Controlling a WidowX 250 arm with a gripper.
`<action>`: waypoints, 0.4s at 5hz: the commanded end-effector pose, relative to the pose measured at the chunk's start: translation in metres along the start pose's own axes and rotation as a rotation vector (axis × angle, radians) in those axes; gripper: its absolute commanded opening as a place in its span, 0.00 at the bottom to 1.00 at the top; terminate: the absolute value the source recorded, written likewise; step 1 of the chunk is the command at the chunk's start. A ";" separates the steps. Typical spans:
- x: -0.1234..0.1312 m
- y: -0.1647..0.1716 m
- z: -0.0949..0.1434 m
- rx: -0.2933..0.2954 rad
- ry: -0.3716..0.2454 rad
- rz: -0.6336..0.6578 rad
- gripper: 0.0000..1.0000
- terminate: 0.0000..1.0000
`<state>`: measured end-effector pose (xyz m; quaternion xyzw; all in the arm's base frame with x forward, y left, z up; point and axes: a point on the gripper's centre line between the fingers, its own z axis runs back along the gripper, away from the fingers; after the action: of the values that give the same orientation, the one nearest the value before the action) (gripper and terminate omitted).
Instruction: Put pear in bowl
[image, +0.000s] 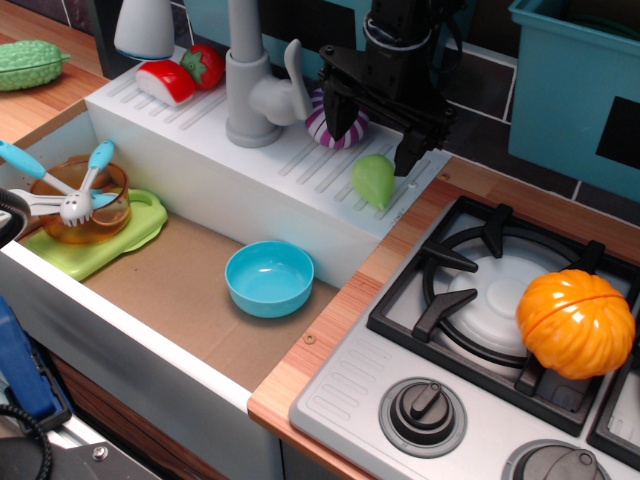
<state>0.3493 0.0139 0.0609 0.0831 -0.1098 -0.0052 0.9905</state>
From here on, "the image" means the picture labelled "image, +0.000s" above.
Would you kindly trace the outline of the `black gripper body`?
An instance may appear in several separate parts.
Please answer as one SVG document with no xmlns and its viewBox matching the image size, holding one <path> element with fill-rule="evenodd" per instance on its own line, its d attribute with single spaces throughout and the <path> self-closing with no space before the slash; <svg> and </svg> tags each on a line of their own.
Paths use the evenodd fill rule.
<svg viewBox="0 0 640 480">
<path fill-rule="evenodd" d="M 456 114 L 433 86 L 423 48 L 407 52 L 369 46 L 358 51 L 326 45 L 320 56 L 322 87 L 327 80 L 339 80 L 352 89 L 359 110 L 402 134 L 424 132 L 432 139 L 430 150 L 443 147 Z"/>
</svg>

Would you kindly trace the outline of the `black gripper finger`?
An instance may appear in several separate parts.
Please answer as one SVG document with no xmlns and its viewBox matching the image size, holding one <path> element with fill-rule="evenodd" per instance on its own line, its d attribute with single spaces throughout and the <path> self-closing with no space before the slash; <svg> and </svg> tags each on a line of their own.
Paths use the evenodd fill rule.
<svg viewBox="0 0 640 480">
<path fill-rule="evenodd" d="M 323 84 L 323 106 L 327 129 L 334 140 L 340 140 L 358 117 L 359 107 L 354 92 L 339 80 Z"/>
<path fill-rule="evenodd" d="M 425 152 L 432 148 L 432 139 L 424 132 L 411 130 L 403 134 L 394 157 L 394 175 L 406 177 Z"/>
</svg>

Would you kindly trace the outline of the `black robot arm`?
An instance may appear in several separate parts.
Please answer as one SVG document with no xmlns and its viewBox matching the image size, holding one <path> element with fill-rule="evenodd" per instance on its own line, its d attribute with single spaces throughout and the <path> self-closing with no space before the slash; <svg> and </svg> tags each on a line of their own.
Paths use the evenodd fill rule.
<svg viewBox="0 0 640 480">
<path fill-rule="evenodd" d="M 442 29 L 462 47 L 455 15 L 464 1 L 374 1 L 364 17 L 365 49 L 326 45 L 319 77 L 326 125 L 342 138 L 360 110 L 384 120 L 402 133 L 394 164 L 397 177 L 407 176 L 426 152 L 443 147 L 457 118 L 454 107 L 432 83 L 460 63 L 434 62 Z"/>
</svg>

